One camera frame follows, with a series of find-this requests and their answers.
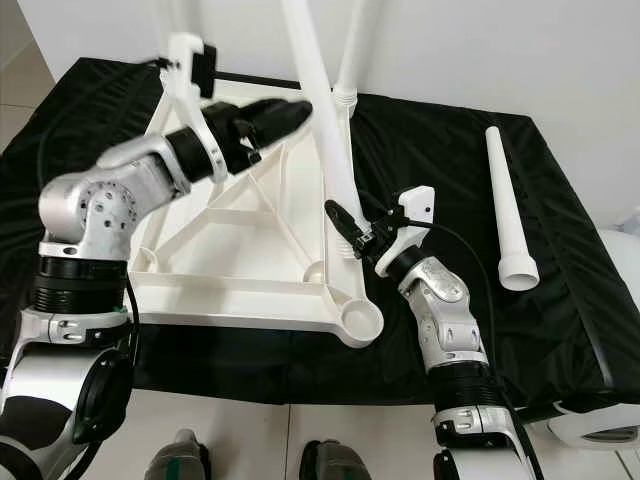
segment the white plastic tube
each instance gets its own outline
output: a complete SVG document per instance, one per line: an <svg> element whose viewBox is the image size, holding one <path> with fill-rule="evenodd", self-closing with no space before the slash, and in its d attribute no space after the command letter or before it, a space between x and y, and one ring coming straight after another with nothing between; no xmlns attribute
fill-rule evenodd
<svg viewBox="0 0 640 480"><path fill-rule="evenodd" d="M309 6L306 0L282 0L282 9L302 91L313 104L311 127L327 198L342 205L366 231L369 224L362 214Z"/></svg>
<svg viewBox="0 0 640 480"><path fill-rule="evenodd" d="M500 239L501 259L498 264L500 283L507 290L530 290L538 285L540 276L536 262L527 249L518 204L509 176L509 167L500 139L500 130L498 127L489 127L485 136Z"/></svg>
<svg viewBox="0 0 640 480"><path fill-rule="evenodd" d="M380 2L381 0L356 0L351 12L340 73L333 87L336 103L347 107L349 116L353 115L358 101L358 80L370 56Z"/></svg>

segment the white pipe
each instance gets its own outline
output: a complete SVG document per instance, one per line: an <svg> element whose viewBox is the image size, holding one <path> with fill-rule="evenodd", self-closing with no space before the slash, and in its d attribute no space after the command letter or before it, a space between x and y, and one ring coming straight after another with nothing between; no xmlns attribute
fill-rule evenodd
<svg viewBox="0 0 640 480"><path fill-rule="evenodd" d="M349 108L353 115L358 101L358 79L369 59L373 32L377 24L381 0L356 0L351 12L344 54L333 96L338 105Z"/></svg>
<svg viewBox="0 0 640 480"><path fill-rule="evenodd" d="M309 6L306 0L282 0L282 8L302 91L313 104L311 127L322 161L327 198L342 205L366 231L369 223L362 214Z"/></svg>
<svg viewBox="0 0 640 480"><path fill-rule="evenodd" d="M500 130L498 127L489 127L485 136L500 239L501 259L498 264L500 283L508 290L530 290L538 284L540 276L536 262L527 249L518 204L509 176L509 167L500 139Z"/></svg>

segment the white bracket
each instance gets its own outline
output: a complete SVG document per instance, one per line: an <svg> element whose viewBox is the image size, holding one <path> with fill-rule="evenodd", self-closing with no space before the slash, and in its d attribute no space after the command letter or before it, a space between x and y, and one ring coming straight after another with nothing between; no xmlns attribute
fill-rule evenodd
<svg viewBox="0 0 640 480"><path fill-rule="evenodd" d="M220 146L200 111L200 87L192 81L193 55L204 54L204 42L190 33L174 33L169 39L169 65L160 74L164 91L181 123L197 135L213 167L214 183L227 178L227 164Z"/></svg>
<svg viewBox="0 0 640 480"><path fill-rule="evenodd" d="M404 207L404 216L419 222L433 221L435 207L435 190L424 185L407 190L398 198L398 205ZM376 263L376 273L379 277L387 276L387 268L393 260L411 245L420 246L424 237L429 233L428 228L402 227L398 229L395 242Z"/></svg>

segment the floor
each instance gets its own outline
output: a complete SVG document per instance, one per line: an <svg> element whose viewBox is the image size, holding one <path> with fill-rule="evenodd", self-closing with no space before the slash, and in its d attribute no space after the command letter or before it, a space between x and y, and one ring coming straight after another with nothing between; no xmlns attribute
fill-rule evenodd
<svg viewBox="0 0 640 480"><path fill-rule="evenodd" d="M53 85L35 44L0 72L0 151ZM329 438L354 447L373 478L428 480L440 450L432 415L429 406L274 406L136 390L125 424L104 443L84 478L142 479L154 453L178 429L191 428L210 448L216 480L295 480L306 442ZM633 473L640 470L636 452L572 450L552 438L533 441L549 480L640 480Z"/></svg>

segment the robotic arm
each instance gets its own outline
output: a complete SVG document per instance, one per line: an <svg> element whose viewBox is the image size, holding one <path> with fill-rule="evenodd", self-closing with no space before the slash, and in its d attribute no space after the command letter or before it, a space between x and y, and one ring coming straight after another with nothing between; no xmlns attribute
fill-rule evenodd
<svg viewBox="0 0 640 480"><path fill-rule="evenodd" d="M215 103L197 128L115 146L90 170L44 188L35 300L22 312L0 397L0 478L54 480L83 451L86 467L124 421L138 326L123 296L140 220L204 177L249 168L310 113L308 102ZM202 140L202 125L213 141Z"/></svg>
<svg viewBox="0 0 640 480"><path fill-rule="evenodd" d="M445 447L434 458L436 480L540 480L526 432L496 384L475 318L469 290L435 256L419 248L433 220L434 191L402 193L370 232L362 232L336 202L327 215L358 258L390 277L418 323L418 341L433 389L433 424Z"/></svg>

